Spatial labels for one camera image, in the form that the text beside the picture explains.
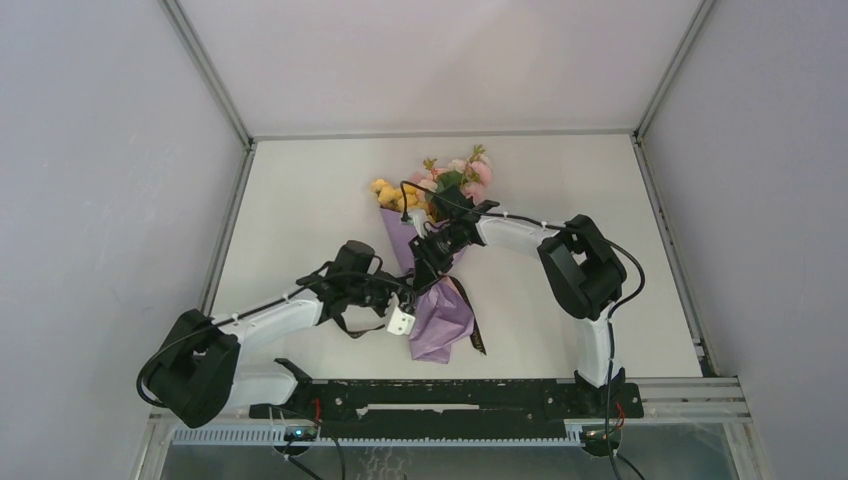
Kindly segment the fake flower bouquet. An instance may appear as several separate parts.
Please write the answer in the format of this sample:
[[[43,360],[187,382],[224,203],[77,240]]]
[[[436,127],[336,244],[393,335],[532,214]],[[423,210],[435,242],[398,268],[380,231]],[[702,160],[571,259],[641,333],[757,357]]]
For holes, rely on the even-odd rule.
[[[485,190],[493,180],[492,162],[482,144],[473,146],[467,158],[455,158],[441,165],[435,158],[426,158],[424,170],[415,172],[409,185],[393,185],[385,179],[375,179],[369,186],[383,209],[403,213],[413,209],[423,210],[431,220],[440,219],[434,198],[429,192],[444,193],[457,187],[460,194],[474,205],[485,198]]]

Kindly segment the purple pink wrapping paper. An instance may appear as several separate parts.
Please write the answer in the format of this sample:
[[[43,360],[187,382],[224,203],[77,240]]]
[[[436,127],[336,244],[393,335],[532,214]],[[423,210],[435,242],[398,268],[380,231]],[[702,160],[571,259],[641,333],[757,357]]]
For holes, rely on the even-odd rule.
[[[379,211],[401,272],[412,273],[413,257],[408,242],[417,230],[402,222],[400,212],[383,208]],[[411,359],[437,364],[450,361],[452,345],[468,338],[476,321],[459,285],[447,277],[418,298],[415,315],[408,341]]]

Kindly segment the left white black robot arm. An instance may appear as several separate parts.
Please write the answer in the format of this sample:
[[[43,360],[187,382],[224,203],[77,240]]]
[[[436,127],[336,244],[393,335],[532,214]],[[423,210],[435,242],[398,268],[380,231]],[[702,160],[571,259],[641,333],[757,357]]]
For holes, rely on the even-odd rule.
[[[253,353],[328,320],[342,325],[350,306],[386,317],[412,313],[416,302],[408,280],[384,271],[369,245],[349,240],[278,299],[222,317],[197,309],[182,313],[140,368],[136,390],[145,403],[169,410],[190,428],[260,404],[298,417],[313,401],[311,388],[301,383],[305,375],[280,359],[254,360]]]

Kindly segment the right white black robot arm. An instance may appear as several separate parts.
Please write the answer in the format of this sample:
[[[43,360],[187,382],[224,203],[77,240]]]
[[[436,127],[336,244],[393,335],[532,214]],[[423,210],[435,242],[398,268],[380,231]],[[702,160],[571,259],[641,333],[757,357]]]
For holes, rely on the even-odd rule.
[[[577,322],[579,406],[589,415],[605,415],[618,400],[614,383],[624,379],[611,318],[626,301],[627,272],[620,260],[625,250],[585,215],[551,224],[500,212],[495,201],[475,204],[455,187],[420,191],[443,221],[434,230],[424,218],[415,221],[417,234],[409,243],[413,290],[423,294],[446,277],[455,257],[471,245],[506,248],[538,260],[556,302]]]

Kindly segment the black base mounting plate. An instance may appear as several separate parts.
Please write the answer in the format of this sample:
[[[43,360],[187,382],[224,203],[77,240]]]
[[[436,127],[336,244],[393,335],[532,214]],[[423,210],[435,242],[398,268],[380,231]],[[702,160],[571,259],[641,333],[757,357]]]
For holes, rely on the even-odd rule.
[[[318,420],[336,437],[407,439],[553,436],[569,421],[615,426],[645,415],[634,383],[606,398],[557,379],[314,380],[280,408],[248,410],[251,419],[280,420],[290,413]]]

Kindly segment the aluminium frame rail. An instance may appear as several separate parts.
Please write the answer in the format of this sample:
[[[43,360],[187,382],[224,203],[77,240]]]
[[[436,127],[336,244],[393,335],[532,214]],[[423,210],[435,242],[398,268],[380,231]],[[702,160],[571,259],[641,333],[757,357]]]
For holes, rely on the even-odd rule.
[[[627,423],[724,423],[750,418],[735,378],[642,378],[628,383],[638,386],[645,415],[641,419],[624,420]],[[191,420],[188,425],[198,428],[213,422],[251,419],[248,416],[251,406],[229,407],[207,419]]]

